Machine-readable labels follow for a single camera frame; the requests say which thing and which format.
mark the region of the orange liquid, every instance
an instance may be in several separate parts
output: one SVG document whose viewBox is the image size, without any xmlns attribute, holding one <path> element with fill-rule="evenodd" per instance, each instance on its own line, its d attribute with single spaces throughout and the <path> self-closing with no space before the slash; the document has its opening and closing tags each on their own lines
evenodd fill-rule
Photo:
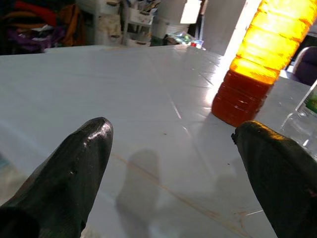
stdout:
<svg viewBox="0 0 317 238">
<path fill-rule="evenodd" d="M 216 94 L 212 113 L 235 127 L 258 113 L 272 85 L 229 70 Z"/>
<path fill-rule="evenodd" d="M 254 119 L 316 17 L 317 0 L 262 0 L 212 113 L 233 126 Z"/>
</svg>

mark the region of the light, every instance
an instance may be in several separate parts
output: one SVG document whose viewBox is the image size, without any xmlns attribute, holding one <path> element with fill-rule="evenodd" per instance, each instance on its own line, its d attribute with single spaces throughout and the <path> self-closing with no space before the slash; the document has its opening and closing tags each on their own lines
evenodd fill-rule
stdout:
<svg viewBox="0 0 317 238">
<path fill-rule="evenodd" d="M 304 147 L 307 146 L 308 141 L 309 141 L 309 140 L 306 140 L 306 141 L 303 143 L 303 146 L 304 146 Z"/>
<path fill-rule="evenodd" d="M 183 10 L 180 24 L 194 24 L 197 21 L 198 13 L 200 10 L 200 0 L 187 0 Z"/>
</svg>

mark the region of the stain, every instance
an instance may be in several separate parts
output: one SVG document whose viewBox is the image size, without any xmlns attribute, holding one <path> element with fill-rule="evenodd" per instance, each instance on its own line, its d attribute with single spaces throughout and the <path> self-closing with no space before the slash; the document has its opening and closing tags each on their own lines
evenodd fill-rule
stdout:
<svg viewBox="0 0 317 238">
<path fill-rule="evenodd" d="M 174 192 L 172 189 L 170 189 L 169 187 L 166 187 L 164 185 L 162 185 L 158 179 L 153 176 L 151 173 L 149 173 L 148 171 L 145 171 L 143 168 L 133 164 L 133 163 L 129 163 L 127 160 L 125 160 L 124 158 L 122 158 L 120 155 L 117 154 L 112 154 L 112 156 L 116 159 L 121 160 L 122 162 L 124 162 L 126 164 L 127 167 L 136 170 L 138 173 L 142 174 L 144 177 L 148 178 L 152 183 L 154 183 L 156 186 L 160 187 L 161 189 L 165 190 L 166 192 L 168 192 L 170 195 L 172 195 L 173 197 L 175 197 L 176 199 L 178 199 L 179 201 L 181 201 L 182 203 L 186 204 L 187 206 L 195 209 L 196 211 L 198 211 L 199 213 L 203 214 L 204 216 L 218 222 L 219 224 L 221 224 L 222 226 L 226 227 L 227 229 L 231 230 L 232 232 L 240 235 L 241 237 L 244 238 L 252 238 L 252 236 L 250 236 L 244 229 L 243 226 L 242 230 L 240 230 L 238 227 L 236 227 L 236 225 L 226 221 L 225 219 L 223 219 L 221 217 L 221 214 L 219 214 L 218 212 L 215 211 L 211 211 L 206 209 L 205 207 L 195 203 L 194 201 L 192 201 L 191 199 L 188 199 L 186 196 L 183 196 L 177 192 Z M 241 216 L 245 216 L 247 214 L 247 212 L 238 212 L 237 214 L 241 215 Z"/>
</svg>

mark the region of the table surface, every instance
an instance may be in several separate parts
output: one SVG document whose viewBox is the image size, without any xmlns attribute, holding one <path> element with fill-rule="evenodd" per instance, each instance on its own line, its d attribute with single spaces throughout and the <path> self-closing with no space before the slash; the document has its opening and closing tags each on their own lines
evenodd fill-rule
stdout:
<svg viewBox="0 0 317 238">
<path fill-rule="evenodd" d="M 1 56 L 0 155 L 29 175 L 103 116 L 113 148 L 88 220 L 103 237 L 275 238 L 234 128 L 211 114 L 227 69 L 183 46 Z M 256 119 L 278 130 L 307 90 L 281 78 Z"/>
</svg>

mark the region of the scratch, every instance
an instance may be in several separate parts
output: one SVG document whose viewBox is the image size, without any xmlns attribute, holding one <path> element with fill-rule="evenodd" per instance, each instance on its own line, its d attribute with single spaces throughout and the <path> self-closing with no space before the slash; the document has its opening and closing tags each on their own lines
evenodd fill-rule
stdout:
<svg viewBox="0 0 317 238">
<path fill-rule="evenodd" d="M 263 211 L 263 210 L 260 210 L 260 211 L 257 211 L 257 212 L 252 212 L 252 213 L 249 213 L 249 214 L 247 214 L 247 215 L 246 215 L 246 217 L 247 217 L 247 216 L 251 216 L 251 215 L 253 215 L 253 214 L 260 213 L 260 212 L 262 212 L 262 211 Z"/>
<path fill-rule="evenodd" d="M 176 199 L 180 200 L 181 202 L 183 202 L 184 204 L 188 205 L 189 207 L 195 209 L 196 211 L 200 212 L 201 214 L 203 214 L 204 216 L 220 223 L 221 225 L 223 225 L 224 227 L 230 229 L 232 232 L 238 234 L 241 237 L 244 238 L 252 238 L 252 236 L 250 236 L 246 231 L 241 231 L 239 230 L 237 227 L 235 227 L 235 225 L 231 224 L 230 222 L 224 221 L 220 214 L 214 211 L 210 211 L 208 209 L 206 209 L 205 207 L 195 203 L 194 201 L 192 201 L 191 199 L 188 199 L 187 197 L 178 194 L 177 192 L 174 192 L 172 189 L 168 188 L 167 186 L 162 185 L 159 181 L 158 178 L 156 178 L 155 176 L 153 176 L 151 173 L 145 171 L 144 169 L 142 169 L 141 167 L 139 167 L 138 165 L 128 162 L 126 161 L 124 158 L 122 158 L 121 156 L 117 155 L 117 154 L 112 154 L 112 156 L 116 159 L 121 160 L 122 162 L 124 162 L 126 164 L 127 167 L 136 170 L 137 172 L 139 172 L 140 174 L 142 174 L 143 176 L 147 177 L 152 183 L 154 183 L 156 186 L 160 187 L 161 189 L 165 190 L 166 192 L 168 192 L 170 195 L 172 195 L 173 197 L 175 197 Z"/>
<path fill-rule="evenodd" d="M 177 109 L 177 106 L 176 106 L 175 103 L 173 102 L 172 98 L 170 97 L 170 95 L 169 95 L 168 97 L 169 97 L 169 102 L 172 104 L 172 107 L 174 108 L 177 117 L 178 117 L 179 119 L 182 119 L 182 116 L 180 115 L 180 113 L 179 113 L 179 111 L 178 111 L 178 109 Z"/>
</svg>

